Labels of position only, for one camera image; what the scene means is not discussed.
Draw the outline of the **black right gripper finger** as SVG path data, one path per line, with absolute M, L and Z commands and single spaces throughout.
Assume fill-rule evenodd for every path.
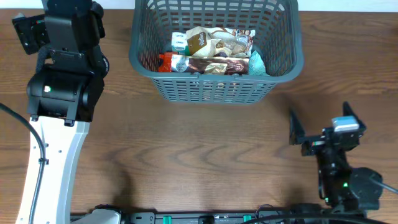
M 289 110 L 289 126 L 289 144 L 303 144 L 305 142 L 305 131 L 293 110 Z
M 347 101 L 343 102 L 343 116 L 353 116 L 358 123 L 361 122 Z

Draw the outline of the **white brown snack pouch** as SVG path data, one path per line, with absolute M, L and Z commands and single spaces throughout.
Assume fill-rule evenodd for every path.
M 186 31 L 190 56 L 249 58 L 255 30 L 195 27 Z

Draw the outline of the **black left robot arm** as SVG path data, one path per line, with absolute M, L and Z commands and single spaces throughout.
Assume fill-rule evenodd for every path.
M 29 163 L 18 223 L 119 223 L 117 212 L 70 215 L 76 167 L 109 72 L 100 48 L 103 8 L 92 0 L 44 1 L 44 13 L 12 21 L 29 55 Z

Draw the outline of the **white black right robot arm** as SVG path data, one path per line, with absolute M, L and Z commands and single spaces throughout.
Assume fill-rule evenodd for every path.
M 365 212 L 380 207 L 382 187 L 375 184 L 382 176 L 376 171 L 349 165 L 348 151 L 359 146 L 366 126 L 348 102 L 343 115 L 332 119 L 332 126 L 316 136 L 307 136 L 296 114 L 290 110 L 289 144 L 300 145 L 303 156 L 315 156 L 318 164 L 318 194 L 332 211 Z

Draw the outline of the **orange spaghetti packet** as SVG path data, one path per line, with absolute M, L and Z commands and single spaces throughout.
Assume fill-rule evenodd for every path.
M 176 52 L 166 52 L 164 54 L 160 54 L 159 58 L 161 59 L 161 64 L 158 72 L 170 73 L 172 71 L 172 56 L 176 54 Z

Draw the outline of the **small teal tissue packet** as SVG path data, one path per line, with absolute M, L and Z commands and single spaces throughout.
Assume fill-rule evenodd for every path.
M 262 57 L 257 51 L 254 51 L 249 58 L 248 75 L 268 76 Z

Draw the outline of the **tissue multipack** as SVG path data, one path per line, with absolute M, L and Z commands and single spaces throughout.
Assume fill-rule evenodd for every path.
M 172 51 L 180 55 L 190 56 L 190 51 L 187 43 L 187 35 L 183 32 L 173 32 L 171 40 Z

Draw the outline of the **brown Nescafe Gold coffee bag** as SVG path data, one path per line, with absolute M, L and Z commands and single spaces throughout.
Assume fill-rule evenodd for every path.
M 212 75 L 247 74 L 248 58 L 213 57 L 198 58 L 185 55 L 172 55 L 171 71 L 178 73 L 201 73 Z

